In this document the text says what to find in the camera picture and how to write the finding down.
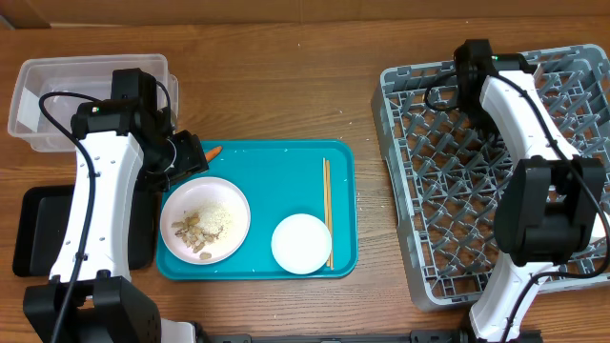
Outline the white bowl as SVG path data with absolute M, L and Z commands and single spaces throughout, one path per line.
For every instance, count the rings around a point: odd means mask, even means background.
M 305 275 L 326 265 L 332 251 L 332 238 L 320 219 L 297 213 L 284 218 L 276 226 L 271 250 L 275 262 L 284 271 Z

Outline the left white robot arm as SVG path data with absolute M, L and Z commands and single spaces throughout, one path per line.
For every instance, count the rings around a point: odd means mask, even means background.
M 82 95 L 63 127 L 76 147 L 68 225 L 46 285 L 25 291 L 23 311 L 44 342 L 205 342 L 196 322 L 162 318 L 131 282 L 129 230 L 135 186 L 164 191 L 206 171 L 199 138 L 173 130 L 157 106 L 165 86 L 140 69 L 115 70 L 111 96 Z

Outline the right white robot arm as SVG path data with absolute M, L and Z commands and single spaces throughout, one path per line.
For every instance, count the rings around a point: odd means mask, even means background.
M 485 39 L 454 52 L 457 106 L 485 134 L 502 139 L 513 163 L 493 219 L 499 253 L 469 311 L 477 342 L 520 342 L 520 323 L 539 292 L 570 257 L 609 237 L 601 208 L 605 169 L 565 139 L 543 105 L 541 69 L 519 53 L 495 54 Z

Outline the wooden chopstick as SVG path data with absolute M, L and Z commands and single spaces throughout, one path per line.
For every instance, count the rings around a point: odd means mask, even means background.
M 329 209 L 330 209 L 330 205 L 329 205 L 329 178 L 328 178 L 328 162 L 327 159 L 325 157 L 323 157 L 323 186 L 324 186 L 324 215 L 325 215 L 325 225 L 327 227 L 327 231 L 329 233 L 329 236 L 331 234 L 331 229 L 330 229 L 330 215 L 329 215 Z M 330 252 L 329 251 L 329 256 L 327 257 L 327 262 L 326 262 L 326 266 L 327 267 L 331 267 L 331 263 L 330 263 Z
M 333 270 L 334 269 L 334 247 L 333 247 L 333 236 L 334 236 L 334 228 L 333 228 L 333 211 L 332 211 L 332 182 L 331 182 L 331 164 L 330 164 L 330 160 L 327 159 L 328 162 L 328 178 L 329 178 L 329 205 L 330 205 L 330 209 L 329 209 L 329 215 L 330 215 L 330 229 L 331 229 L 331 248 L 332 251 L 330 252 L 330 263 L 331 263 L 331 267 L 330 269 Z

